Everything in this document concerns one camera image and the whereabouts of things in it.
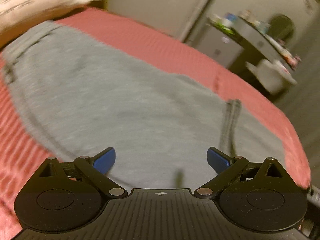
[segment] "striped red fabric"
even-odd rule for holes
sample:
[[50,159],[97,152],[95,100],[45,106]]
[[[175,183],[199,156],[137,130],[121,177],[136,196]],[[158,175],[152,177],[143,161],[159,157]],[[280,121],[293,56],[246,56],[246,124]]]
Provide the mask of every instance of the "striped red fabric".
[[[188,75],[224,100],[239,98],[263,125],[282,140],[287,170],[294,181],[304,187],[309,185],[308,160],[289,120],[257,90],[206,55],[133,20],[95,8],[87,8],[58,23],[79,29],[163,71]],[[0,68],[3,65],[0,57]],[[15,197],[50,154],[26,133],[9,90],[0,79],[1,240],[10,240],[21,230],[13,209]]]

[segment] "pink object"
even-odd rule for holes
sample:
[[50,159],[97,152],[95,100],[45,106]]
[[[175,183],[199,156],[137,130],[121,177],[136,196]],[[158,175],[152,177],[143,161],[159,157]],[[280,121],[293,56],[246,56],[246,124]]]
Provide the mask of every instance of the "pink object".
[[[239,98],[282,140],[286,167],[294,181],[303,187],[309,185],[308,160],[286,116],[252,86],[206,55],[133,20],[94,8],[57,22],[79,29],[163,71],[188,75],[224,100]],[[25,132],[2,79],[0,106],[0,239],[10,240],[21,230],[13,210],[15,197],[50,153]]]

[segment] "red bedsheet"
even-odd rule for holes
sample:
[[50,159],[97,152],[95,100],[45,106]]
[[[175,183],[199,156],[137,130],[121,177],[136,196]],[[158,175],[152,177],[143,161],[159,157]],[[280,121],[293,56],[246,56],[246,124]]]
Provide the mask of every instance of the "red bedsheet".
[[[310,169],[298,136],[286,116],[257,90],[206,55],[130,19],[88,8],[58,23],[144,60],[159,69],[190,76],[224,100],[239,98],[247,109],[283,142],[285,161],[294,181],[310,183]],[[4,65],[0,58],[0,68]],[[14,214],[16,195],[50,153],[24,130],[7,87],[0,79],[0,239],[21,227]]]

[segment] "ribbed black surface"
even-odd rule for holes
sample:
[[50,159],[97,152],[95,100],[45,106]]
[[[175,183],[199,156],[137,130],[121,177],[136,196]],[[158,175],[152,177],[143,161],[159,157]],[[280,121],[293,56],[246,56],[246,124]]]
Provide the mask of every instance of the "ribbed black surface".
[[195,198],[186,189],[135,189],[125,199],[111,200],[103,213],[83,228],[51,235],[27,229],[16,237],[16,240],[42,239],[303,240],[307,238],[297,230],[279,234],[259,234],[241,229],[226,220],[213,201]]

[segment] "pillow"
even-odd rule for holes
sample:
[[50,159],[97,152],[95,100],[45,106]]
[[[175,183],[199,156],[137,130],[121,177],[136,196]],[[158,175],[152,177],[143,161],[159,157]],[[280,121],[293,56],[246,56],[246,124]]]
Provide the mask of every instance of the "pillow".
[[0,0],[0,48],[46,20],[61,17],[93,0]]

